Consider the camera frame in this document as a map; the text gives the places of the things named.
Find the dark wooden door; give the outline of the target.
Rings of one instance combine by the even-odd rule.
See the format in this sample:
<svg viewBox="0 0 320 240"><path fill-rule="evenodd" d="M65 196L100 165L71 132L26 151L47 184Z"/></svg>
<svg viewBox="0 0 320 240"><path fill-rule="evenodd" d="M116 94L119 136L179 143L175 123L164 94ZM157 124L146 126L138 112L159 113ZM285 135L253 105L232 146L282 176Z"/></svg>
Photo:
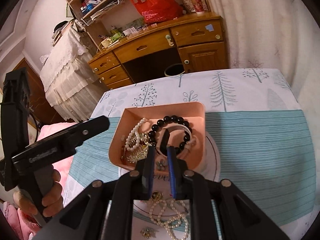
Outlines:
<svg viewBox="0 0 320 240"><path fill-rule="evenodd" d="M51 125L64 122L59 113L49 104L46 99L44 87L39 75L33 70L29 62L23 58L14 70L26 68L27 78L30 87L30 111L35 119L42 125Z"/></svg>

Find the pink jewelry tray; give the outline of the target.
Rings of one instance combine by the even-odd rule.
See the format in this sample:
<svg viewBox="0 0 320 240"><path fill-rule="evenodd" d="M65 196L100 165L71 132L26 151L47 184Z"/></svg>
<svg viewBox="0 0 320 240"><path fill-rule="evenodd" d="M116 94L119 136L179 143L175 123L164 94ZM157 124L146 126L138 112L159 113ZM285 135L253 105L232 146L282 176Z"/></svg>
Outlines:
<svg viewBox="0 0 320 240"><path fill-rule="evenodd" d="M194 170L205 152L205 107L200 102L124 109L108 157L113 165L133 170L155 148L157 174L167 175L167 147Z"/></svg>

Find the white lace covered furniture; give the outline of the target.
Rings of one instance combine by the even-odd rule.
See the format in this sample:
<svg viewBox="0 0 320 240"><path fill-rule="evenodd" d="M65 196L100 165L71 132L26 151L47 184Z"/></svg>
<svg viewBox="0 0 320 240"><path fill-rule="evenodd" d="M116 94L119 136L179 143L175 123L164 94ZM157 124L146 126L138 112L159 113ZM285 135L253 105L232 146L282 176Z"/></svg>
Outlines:
<svg viewBox="0 0 320 240"><path fill-rule="evenodd" d="M46 100L64 120L85 121L107 91L88 64L96 46L78 20L58 24L52 42L50 53L40 57Z"/></svg>

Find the smartwatch with pink band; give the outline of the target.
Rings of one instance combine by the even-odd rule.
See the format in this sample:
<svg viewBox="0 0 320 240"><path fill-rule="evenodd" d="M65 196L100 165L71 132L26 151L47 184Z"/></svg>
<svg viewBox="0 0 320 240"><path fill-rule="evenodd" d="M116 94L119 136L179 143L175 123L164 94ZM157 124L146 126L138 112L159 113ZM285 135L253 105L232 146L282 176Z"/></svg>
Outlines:
<svg viewBox="0 0 320 240"><path fill-rule="evenodd" d="M156 150L160 155L167 156L167 147L174 146L176 156L183 158L196 144L196 137L187 126L175 124L160 131Z"/></svg>

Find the blue flower brooch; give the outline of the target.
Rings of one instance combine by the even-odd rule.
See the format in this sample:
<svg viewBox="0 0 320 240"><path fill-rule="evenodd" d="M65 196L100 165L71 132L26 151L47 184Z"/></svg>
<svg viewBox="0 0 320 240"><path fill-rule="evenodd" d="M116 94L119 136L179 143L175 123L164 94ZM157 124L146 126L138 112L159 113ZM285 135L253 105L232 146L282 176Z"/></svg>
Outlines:
<svg viewBox="0 0 320 240"><path fill-rule="evenodd" d="M156 160L156 169L157 171L166 171L168 169L167 159L157 159Z"/></svg>

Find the pink quilt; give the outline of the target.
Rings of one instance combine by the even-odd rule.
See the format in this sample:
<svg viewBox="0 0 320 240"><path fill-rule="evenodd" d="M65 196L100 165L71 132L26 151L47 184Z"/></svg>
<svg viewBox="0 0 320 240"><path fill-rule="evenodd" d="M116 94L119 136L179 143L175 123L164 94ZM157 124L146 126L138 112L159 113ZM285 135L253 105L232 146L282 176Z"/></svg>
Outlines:
<svg viewBox="0 0 320 240"><path fill-rule="evenodd" d="M1 183L17 186L15 204L3 204L3 238L32 239L63 208L62 189L81 141L80 125L61 122L41 128L40 138L27 147L9 147L12 157L1 161Z"/></svg>

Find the wooden desk with drawers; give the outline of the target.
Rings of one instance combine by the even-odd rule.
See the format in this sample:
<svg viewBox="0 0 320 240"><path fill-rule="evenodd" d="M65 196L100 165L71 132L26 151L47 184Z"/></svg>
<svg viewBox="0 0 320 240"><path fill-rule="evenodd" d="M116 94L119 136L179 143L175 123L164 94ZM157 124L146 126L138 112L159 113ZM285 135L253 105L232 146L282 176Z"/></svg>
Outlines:
<svg viewBox="0 0 320 240"><path fill-rule="evenodd" d="M227 69L222 17L204 12L149 26L97 53L88 64L109 89L164 77L177 64L184 73Z"/></svg>

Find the red white paper cup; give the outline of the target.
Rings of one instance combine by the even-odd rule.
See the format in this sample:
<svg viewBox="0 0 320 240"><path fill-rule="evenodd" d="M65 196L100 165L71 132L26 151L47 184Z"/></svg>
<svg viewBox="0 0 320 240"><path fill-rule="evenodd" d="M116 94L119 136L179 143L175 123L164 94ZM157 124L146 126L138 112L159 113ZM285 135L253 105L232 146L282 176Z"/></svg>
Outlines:
<svg viewBox="0 0 320 240"><path fill-rule="evenodd" d="M204 14L208 10L205 0L190 0L190 1L197 14Z"/></svg>

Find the teal white tree tablecloth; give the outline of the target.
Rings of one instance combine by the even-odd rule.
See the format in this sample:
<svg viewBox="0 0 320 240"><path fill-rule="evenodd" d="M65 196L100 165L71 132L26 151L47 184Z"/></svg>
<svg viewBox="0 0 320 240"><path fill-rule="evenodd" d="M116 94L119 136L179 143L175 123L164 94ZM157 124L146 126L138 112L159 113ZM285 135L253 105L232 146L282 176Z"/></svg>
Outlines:
<svg viewBox="0 0 320 240"><path fill-rule="evenodd" d="M231 180L291 239L301 239L318 213L315 153L304 113L276 69L182 74L106 92L92 117L109 117L110 128L78 148L65 202L92 181L112 181L124 172L110 162L108 150L125 109L185 102L200 102L206 111L201 173Z"/></svg>

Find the white floral curtain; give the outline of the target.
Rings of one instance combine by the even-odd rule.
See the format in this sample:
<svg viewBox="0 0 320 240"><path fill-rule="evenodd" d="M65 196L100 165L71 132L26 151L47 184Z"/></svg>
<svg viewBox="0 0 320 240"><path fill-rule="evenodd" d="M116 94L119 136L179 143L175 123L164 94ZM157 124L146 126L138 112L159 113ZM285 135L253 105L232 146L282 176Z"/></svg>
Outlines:
<svg viewBox="0 0 320 240"><path fill-rule="evenodd" d="M208 0L225 21L231 67L277 68L319 140L319 26L301 0Z"/></svg>

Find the gold leaf brooch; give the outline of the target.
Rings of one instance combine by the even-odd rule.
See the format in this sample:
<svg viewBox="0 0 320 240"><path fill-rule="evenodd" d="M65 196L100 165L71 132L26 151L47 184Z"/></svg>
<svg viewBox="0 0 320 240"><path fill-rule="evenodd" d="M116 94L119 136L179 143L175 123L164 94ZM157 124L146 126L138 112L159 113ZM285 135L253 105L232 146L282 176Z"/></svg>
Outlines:
<svg viewBox="0 0 320 240"><path fill-rule="evenodd" d="M135 164L141 159L145 159L148 154L149 136L147 132L139 133L140 141L137 143L136 135L129 135L125 141L123 147L123 155L121 161L127 161L128 163Z"/></svg>

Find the red plastic bag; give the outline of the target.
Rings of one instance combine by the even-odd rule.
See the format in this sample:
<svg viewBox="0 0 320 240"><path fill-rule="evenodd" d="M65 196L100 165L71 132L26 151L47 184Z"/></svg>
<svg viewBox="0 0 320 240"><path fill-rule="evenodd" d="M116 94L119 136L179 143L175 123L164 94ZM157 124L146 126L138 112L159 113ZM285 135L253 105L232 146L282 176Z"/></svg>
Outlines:
<svg viewBox="0 0 320 240"><path fill-rule="evenodd" d="M175 0L130 0L130 2L148 25L183 16L183 8Z"/></svg>

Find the small gold earrings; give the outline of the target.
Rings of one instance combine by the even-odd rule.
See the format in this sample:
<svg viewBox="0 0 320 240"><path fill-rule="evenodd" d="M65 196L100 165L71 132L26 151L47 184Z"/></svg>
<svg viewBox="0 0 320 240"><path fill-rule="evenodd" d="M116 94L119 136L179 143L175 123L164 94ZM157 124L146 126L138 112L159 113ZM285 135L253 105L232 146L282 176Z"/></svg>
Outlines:
<svg viewBox="0 0 320 240"><path fill-rule="evenodd" d="M151 239L151 238L156 238L157 232L158 232L158 230L146 226L146 227L142 228L142 230L140 231L140 234L145 239Z"/></svg>

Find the round white floral placemat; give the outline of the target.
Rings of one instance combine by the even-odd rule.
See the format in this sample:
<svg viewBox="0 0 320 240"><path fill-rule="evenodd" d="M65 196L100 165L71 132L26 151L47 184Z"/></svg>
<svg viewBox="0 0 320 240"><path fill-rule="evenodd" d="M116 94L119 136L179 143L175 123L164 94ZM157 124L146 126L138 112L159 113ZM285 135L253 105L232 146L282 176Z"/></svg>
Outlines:
<svg viewBox="0 0 320 240"><path fill-rule="evenodd" d="M200 165L195 172L203 175L205 179L218 181L220 176L220 154L211 135L206 132L205 149ZM152 195L150 200L135 200L133 202L133 217L154 224L158 221L164 223L178 214L187 215L189 212L188 200L174 200L184 188L181 181L183 172L168 170L167 175L156 171L153 179Z"/></svg>

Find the gold round brooch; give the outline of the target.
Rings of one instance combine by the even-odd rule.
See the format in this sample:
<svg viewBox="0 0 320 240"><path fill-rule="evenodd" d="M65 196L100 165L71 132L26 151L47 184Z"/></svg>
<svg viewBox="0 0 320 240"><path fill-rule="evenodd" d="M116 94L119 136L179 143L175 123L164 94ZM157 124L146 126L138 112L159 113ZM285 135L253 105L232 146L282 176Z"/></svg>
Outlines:
<svg viewBox="0 0 320 240"><path fill-rule="evenodd" d="M150 198L153 202L159 202L160 200L163 199L163 193L161 193L160 191L153 191L153 193L151 194L151 198Z"/></svg>

